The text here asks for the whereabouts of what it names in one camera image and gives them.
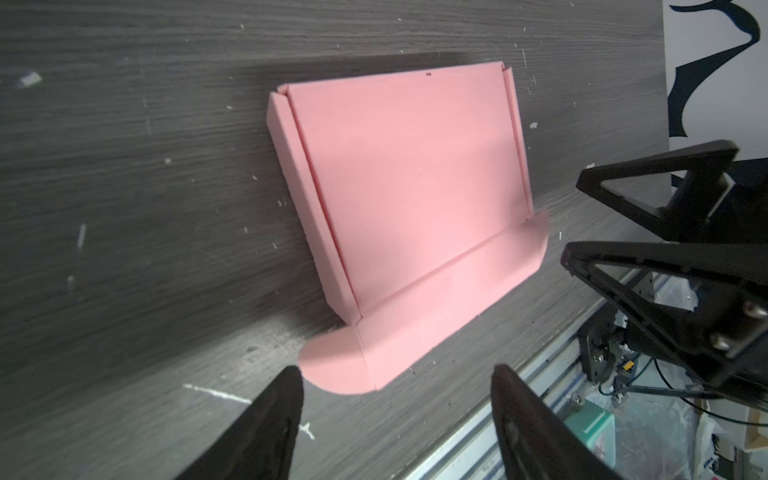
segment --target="wood grain surface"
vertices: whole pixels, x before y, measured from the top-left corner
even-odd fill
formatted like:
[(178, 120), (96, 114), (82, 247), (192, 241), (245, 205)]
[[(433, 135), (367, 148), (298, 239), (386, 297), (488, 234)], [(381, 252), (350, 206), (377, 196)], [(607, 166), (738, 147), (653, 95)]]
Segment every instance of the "wood grain surface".
[(245, 408), (185, 384), (253, 398), (339, 324), (266, 131), (278, 84), (488, 60), (513, 68), (545, 263), (383, 391), (307, 383), (294, 479), (401, 474), (595, 301), (565, 242), (650, 239), (574, 182), (667, 149), (661, 2), (0, 3), (3, 476), (172, 478)]

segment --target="metal screw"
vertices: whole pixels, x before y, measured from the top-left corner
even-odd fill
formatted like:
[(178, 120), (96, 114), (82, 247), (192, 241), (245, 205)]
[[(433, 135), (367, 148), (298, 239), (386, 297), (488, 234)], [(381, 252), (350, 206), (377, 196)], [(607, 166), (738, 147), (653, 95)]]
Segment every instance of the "metal screw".
[(727, 352), (730, 350), (730, 344), (722, 333), (713, 333), (710, 335), (710, 345), (712, 345), (712, 348), (715, 350), (719, 350), (721, 352)]
[(750, 300), (744, 302), (742, 310), (744, 311), (744, 315), (748, 316), (749, 318), (754, 318), (755, 320), (768, 319), (768, 311)]

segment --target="white debris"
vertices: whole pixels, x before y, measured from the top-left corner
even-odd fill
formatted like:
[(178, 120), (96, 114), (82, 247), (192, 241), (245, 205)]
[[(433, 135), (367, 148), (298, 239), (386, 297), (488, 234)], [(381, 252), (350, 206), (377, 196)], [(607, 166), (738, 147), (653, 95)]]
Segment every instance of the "white debris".
[(78, 235), (78, 252), (81, 252), (83, 250), (83, 246), (85, 245), (85, 231), (87, 227), (85, 226), (85, 223), (83, 223), (80, 226), (80, 234)]
[(41, 77), (38, 72), (30, 71), (29, 73), (27, 73), (26, 75), (23, 75), (21, 78), (18, 79), (18, 87), (19, 88), (34, 87), (41, 81), (43, 81), (43, 77)]
[(315, 436), (312, 435), (312, 432), (310, 432), (310, 423), (309, 422), (305, 423), (304, 425), (299, 425), (299, 430), (301, 432), (306, 433), (307, 436), (310, 437), (310, 440), (314, 440), (315, 439)]
[(184, 388), (194, 390), (195, 392), (207, 393), (209, 395), (213, 395), (220, 399), (233, 400), (234, 402), (247, 403), (248, 405), (250, 405), (249, 399), (244, 399), (243, 397), (232, 395), (230, 393), (219, 392), (218, 390), (213, 390), (213, 389), (205, 389), (201, 386), (190, 385), (189, 383), (184, 383)]

